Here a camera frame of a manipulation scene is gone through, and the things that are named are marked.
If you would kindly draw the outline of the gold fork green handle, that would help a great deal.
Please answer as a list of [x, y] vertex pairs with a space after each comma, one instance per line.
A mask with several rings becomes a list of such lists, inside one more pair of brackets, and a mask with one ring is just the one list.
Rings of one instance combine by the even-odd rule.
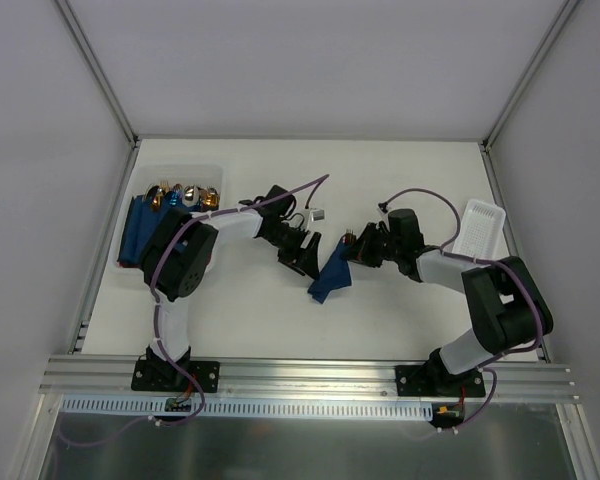
[[344, 245], [352, 245], [356, 241], [356, 235], [352, 231], [347, 230], [342, 237], [342, 241]]

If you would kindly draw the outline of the dark blue paper napkin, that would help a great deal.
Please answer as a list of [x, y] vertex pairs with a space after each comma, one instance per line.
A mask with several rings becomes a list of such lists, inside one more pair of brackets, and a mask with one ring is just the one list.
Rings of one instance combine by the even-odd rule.
[[343, 257], [347, 250], [348, 246], [341, 240], [320, 271], [318, 279], [310, 285], [308, 294], [319, 304], [323, 304], [331, 292], [352, 285], [350, 267]]

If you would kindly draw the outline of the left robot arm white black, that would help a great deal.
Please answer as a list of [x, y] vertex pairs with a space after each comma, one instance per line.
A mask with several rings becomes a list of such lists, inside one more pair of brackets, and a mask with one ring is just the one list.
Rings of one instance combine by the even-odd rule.
[[220, 245], [263, 239], [277, 249], [277, 261], [316, 280], [321, 234], [309, 229], [313, 211], [295, 221], [295, 196], [273, 186], [264, 197], [242, 200], [229, 209], [198, 213], [174, 207], [154, 231], [141, 255], [140, 269], [154, 299], [153, 339], [146, 357], [159, 361], [154, 378], [168, 390], [188, 381], [188, 297], [199, 287]]

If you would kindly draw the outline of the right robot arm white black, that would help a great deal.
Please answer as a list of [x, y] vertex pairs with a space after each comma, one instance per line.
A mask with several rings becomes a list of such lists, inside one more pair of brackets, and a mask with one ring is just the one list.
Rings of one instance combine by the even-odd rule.
[[391, 211], [386, 220], [367, 224], [343, 257], [370, 268], [393, 262], [412, 281], [465, 297], [470, 328], [434, 350], [423, 365], [396, 367], [396, 389], [403, 397], [477, 398], [484, 393], [480, 369], [537, 346], [553, 330], [552, 314], [521, 258], [474, 259], [428, 245], [411, 209]]

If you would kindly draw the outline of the rolled blue napkin bundles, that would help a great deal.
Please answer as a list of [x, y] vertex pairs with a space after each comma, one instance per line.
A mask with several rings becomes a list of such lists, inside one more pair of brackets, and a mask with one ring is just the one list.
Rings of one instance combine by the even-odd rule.
[[155, 230], [171, 209], [187, 211], [185, 221], [191, 218], [191, 210], [181, 200], [172, 205], [164, 200], [158, 212], [151, 210], [151, 201], [136, 196], [129, 206], [121, 237], [116, 264], [121, 268], [136, 268], [141, 265], [142, 254], [151, 240]]

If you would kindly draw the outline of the gold spoons in bin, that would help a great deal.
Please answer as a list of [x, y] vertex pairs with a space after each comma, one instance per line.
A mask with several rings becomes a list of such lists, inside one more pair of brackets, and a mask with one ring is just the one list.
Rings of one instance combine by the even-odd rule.
[[170, 185], [167, 180], [160, 180], [150, 185], [141, 197], [153, 212], [159, 212], [164, 205], [170, 207], [183, 206], [190, 211], [215, 211], [220, 206], [220, 193], [213, 187], [198, 185], [183, 186], [180, 183]]

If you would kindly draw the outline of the white perforated cutlery tray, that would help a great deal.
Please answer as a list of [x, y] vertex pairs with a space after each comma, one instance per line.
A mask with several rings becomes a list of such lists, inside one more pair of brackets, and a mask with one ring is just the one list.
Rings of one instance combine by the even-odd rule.
[[478, 259], [496, 258], [506, 220], [501, 207], [477, 199], [468, 201], [452, 252]]

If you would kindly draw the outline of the white plastic bin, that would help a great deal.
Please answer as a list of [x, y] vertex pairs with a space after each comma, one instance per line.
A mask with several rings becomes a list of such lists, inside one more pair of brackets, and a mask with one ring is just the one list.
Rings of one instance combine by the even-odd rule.
[[213, 187], [219, 193], [219, 196], [224, 193], [226, 185], [224, 170], [217, 164], [166, 163], [135, 165], [124, 192], [109, 249], [107, 269], [113, 274], [139, 276], [140, 271], [138, 269], [121, 267], [117, 258], [132, 199], [138, 195], [143, 196], [151, 185], [158, 184], [160, 180], [167, 181], [170, 186], [180, 183], [183, 186]]

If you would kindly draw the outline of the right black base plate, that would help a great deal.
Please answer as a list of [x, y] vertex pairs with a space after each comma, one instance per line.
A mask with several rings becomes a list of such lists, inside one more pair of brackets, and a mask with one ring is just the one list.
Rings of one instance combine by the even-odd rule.
[[466, 397], [486, 395], [483, 375], [472, 369], [460, 375], [430, 372], [425, 365], [394, 367], [397, 394], [400, 397]]

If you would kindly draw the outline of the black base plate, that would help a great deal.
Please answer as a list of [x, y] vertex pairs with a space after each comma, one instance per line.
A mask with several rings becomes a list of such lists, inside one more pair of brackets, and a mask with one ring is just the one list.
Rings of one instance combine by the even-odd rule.
[[[184, 358], [177, 362], [195, 379], [204, 393], [216, 393], [220, 379], [221, 364]], [[184, 393], [190, 385], [188, 378], [167, 361], [146, 355], [135, 362], [131, 390], [136, 392]]]
[[472, 369], [460, 375], [430, 372], [425, 365], [394, 367], [397, 394], [400, 397], [466, 397], [486, 395], [483, 375]]

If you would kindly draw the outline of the right aluminium frame post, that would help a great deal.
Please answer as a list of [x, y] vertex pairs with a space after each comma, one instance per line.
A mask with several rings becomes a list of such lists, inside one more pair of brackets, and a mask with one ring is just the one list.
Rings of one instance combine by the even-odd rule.
[[483, 139], [482, 148], [486, 153], [489, 153], [495, 145], [499, 135], [507, 125], [509, 118], [513, 115], [515, 109], [522, 101], [522, 98], [528, 88], [531, 86], [532, 81], [539, 73], [544, 62], [552, 53], [554, 46], [559, 41], [564, 30], [571, 22], [581, 4], [581, 0], [566, 0], [561, 3], [557, 13], [551, 20], [541, 40], [533, 51], [529, 61], [525, 65], [521, 75], [516, 81], [512, 91], [508, 95], [502, 109], [496, 117], [494, 124]]

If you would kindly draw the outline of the aluminium frame post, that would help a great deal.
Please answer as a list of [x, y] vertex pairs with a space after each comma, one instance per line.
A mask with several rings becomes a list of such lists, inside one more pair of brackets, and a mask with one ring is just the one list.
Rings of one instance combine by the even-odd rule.
[[57, 10], [124, 138], [130, 145], [135, 146], [138, 141], [138, 134], [132, 127], [71, 2], [67, 0], [53, 0], [52, 4]]
[[499, 135], [507, 125], [509, 118], [513, 115], [515, 109], [522, 101], [522, 98], [528, 88], [531, 86], [532, 81], [539, 73], [544, 62], [552, 53], [554, 46], [559, 41], [564, 30], [571, 22], [581, 4], [581, 0], [566, 0], [561, 3], [557, 13], [551, 20], [541, 40], [533, 51], [529, 61], [525, 65], [521, 75], [516, 81], [512, 91], [508, 95], [502, 109], [496, 117], [494, 124], [483, 139], [482, 148], [486, 153], [489, 153], [495, 145]]

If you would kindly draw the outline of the aluminium mounting rail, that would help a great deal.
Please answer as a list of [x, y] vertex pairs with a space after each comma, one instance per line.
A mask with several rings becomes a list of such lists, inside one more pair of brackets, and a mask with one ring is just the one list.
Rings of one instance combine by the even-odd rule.
[[[135, 356], [53, 355], [41, 393], [117, 394], [131, 390]], [[393, 400], [406, 384], [392, 361], [220, 358], [217, 395], [256, 399]], [[494, 400], [578, 404], [580, 392], [566, 365], [496, 362]]]

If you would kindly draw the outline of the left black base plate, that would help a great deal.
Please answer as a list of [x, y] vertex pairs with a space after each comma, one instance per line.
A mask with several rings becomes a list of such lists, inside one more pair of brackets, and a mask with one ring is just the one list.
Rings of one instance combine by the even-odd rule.
[[[216, 393], [220, 379], [221, 364], [184, 358], [177, 362], [195, 379], [204, 393]], [[136, 392], [184, 393], [190, 385], [188, 378], [167, 361], [146, 355], [135, 362], [131, 390]]]

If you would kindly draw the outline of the left aluminium frame post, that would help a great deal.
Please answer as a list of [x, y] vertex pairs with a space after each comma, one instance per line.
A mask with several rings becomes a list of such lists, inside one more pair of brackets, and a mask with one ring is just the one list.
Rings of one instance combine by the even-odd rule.
[[132, 127], [71, 2], [67, 0], [53, 0], [52, 4], [57, 10], [124, 138], [130, 145], [135, 146], [138, 141], [138, 134]]

